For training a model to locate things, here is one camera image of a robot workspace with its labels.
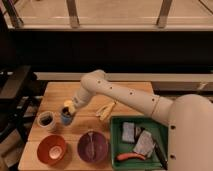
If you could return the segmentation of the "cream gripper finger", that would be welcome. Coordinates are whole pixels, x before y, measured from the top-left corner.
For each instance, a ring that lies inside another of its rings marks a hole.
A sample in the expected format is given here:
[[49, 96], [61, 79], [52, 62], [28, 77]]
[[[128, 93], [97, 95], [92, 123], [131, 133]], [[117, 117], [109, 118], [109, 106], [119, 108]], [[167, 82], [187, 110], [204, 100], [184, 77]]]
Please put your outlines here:
[[74, 106], [72, 100], [66, 100], [66, 101], [64, 101], [64, 107], [67, 107], [68, 111], [71, 114], [74, 114], [76, 112], [76, 109], [75, 109], [75, 106]]

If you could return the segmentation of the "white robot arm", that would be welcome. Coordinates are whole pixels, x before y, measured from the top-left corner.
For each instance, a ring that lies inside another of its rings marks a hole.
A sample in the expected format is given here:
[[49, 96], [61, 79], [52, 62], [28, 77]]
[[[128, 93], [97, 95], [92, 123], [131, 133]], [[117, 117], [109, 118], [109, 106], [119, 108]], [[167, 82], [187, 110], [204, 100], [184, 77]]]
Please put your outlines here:
[[65, 106], [75, 114], [102, 94], [168, 127], [168, 171], [213, 171], [213, 103], [188, 94], [176, 100], [110, 83], [103, 70], [81, 77]]

